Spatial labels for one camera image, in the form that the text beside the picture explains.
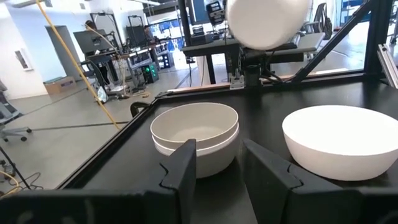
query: black tabletop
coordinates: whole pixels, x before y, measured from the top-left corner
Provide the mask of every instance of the black tabletop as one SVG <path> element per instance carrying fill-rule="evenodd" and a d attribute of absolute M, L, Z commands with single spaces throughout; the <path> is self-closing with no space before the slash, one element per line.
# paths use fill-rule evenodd
<path fill-rule="evenodd" d="M 284 141 L 283 119 L 290 113 L 315 105 L 350 105 L 380 111 L 398 119 L 398 91 L 382 83 L 350 83 L 304 90 L 251 94 L 213 94 L 176 98 L 162 103 L 131 138 L 87 183 L 86 189 L 130 189 L 163 158 L 155 149 L 150 124 L 162 112 L 196 102 L 217 102 L 239 114 L 239 138 L 249 138 L 293 161 Z M 398 186 L 398 162 L 378 178 L 362 182 L 337 182 L 342 187 Z M 197 180 L 192 223 L 257 223 L 235 160 L 222 173 Z"/>

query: white sphere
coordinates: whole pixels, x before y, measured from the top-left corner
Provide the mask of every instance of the white sphere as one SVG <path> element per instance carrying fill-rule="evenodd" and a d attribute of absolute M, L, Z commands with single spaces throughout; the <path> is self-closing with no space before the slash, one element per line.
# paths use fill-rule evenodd
<path fill-rule="evenodd" d="M 269 50 L 286 43 L 303 26 L 310 0 L 228 0 L 226 17 L 244 46 Z"/>

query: computer monitor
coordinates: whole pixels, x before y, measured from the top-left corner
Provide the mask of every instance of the computer monitor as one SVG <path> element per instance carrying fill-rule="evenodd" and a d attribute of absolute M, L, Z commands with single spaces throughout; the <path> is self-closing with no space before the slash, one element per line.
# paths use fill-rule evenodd
<path fill-rule="evenodd" d="M 102 36 L 106 36 L 105 30 L 96 30 Z M 111 48 L 109 44 L 103 40 L 98 34 L 93 31 L 86 30 L 81 32 L 74 32 L 75 38 L 79 43 L 81 51 L 86 54 L 89 52 L 95 52 L 96 50 L 106 50 Z"/>
<path fill-rule="evenodd" d="M 206 5 L 213 0 L 188 0 L 189 18 L 192 25 L 206 24 L 210 22 L 206 11 Z"/>
<path fill-rule="evenodd" d="M 142 26 L 127 26 L 126 30 L 130 38 L 131 47 L 143 47 L 147 45 L 145 30 Z"/>

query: yellow pole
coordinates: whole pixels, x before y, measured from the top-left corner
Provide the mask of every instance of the yellow pole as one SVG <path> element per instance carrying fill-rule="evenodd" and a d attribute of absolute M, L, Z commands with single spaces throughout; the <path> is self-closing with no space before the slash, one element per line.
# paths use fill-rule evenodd
<path fill-rule="evenodd" d="M 84 76 L 81 68 L 79 67 L 79 64 L 77 64 L 76 60 L 73 58 L 72 53 L 70 52 L 69 48 L 67 47 L 67 45 L 65 44 L 65 42 L 63 41 L 62 37 L 60 36 L 60 34 L 58 33 L 57 29 L 55 28 L 55 26 L 52 24 L 50 18 L 48 17 L 47 13 L 45 13 L 44 9 L 42 8 L 42 6 L 40 5 L 40 0 L 36 0 L 36 4 L 38 5 L 40 11 L 42 12 L 43 16 L 45 17 L 45 20 L 47 20 L 48 24 L 50 25 L 51 29 L 55 32 L 55 35 L 57 36 L 58 40 L 61 42 L 63 48 L 67 51 L 68 56 L 70 57 L 70 60 L 72 60 L 73 65 L 75 66 L 75 68 L 77 69 L 77 71 L 79 72 L 81 78 L 83 79 L 83 81 L 86 83 L 87 88 L 89 89 L 89 91 L 91 92 L 91 94 L 94 96 L 94 98 L 97 100 L 98 104 L 100 105 L 100 107 L 102 108 L 102 110 L 106 113 L 106 115 L 108 116 L 108 118 L 112 121 L 112 123 L 115 125 L 115 127 L 117 129 L 120 129 L 118 124 L 116 124 L 115 120 L 113 119 L 112 115 L 109 113 L 109 111 L 104 107 L 104 105 L 102 104 L 101 100 L 97 97 L 97 94 L 95 93 L 93 87 L 91 87 L 90 83 L 88 82 L 87 78 Z"/>

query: door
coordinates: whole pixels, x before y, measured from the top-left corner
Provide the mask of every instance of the door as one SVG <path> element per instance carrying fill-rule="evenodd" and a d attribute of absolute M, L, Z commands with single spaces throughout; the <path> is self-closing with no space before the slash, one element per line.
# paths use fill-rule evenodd
<path fill-rule="evenodd" d="M 55 28 L 57 29 L 58 33 L 62 37 L 67 47 L 69 48 L 70 52 L 73 55 L 73 58 L 76 60 L 76 62 L 79 63 L 80 59 L 77 54 L 75 45 L 73 44 L 68 28 L 66 26 L 56 26 Z M 49 33 L 51 41 L 54 45 L 54 49 L 58 55 L 58 58 L 67 76 L 73 77 L 76 81 L 81 80 L 78 71 L 76 70 L 72 60 L 68 56 L 67 51 L 63 48 L 61 42 L 58 40 L 57 36 L 55 35 L 55 32 L 51 29 L 51 27 L 46 27 L 46 29 L 47 32 Z"/>

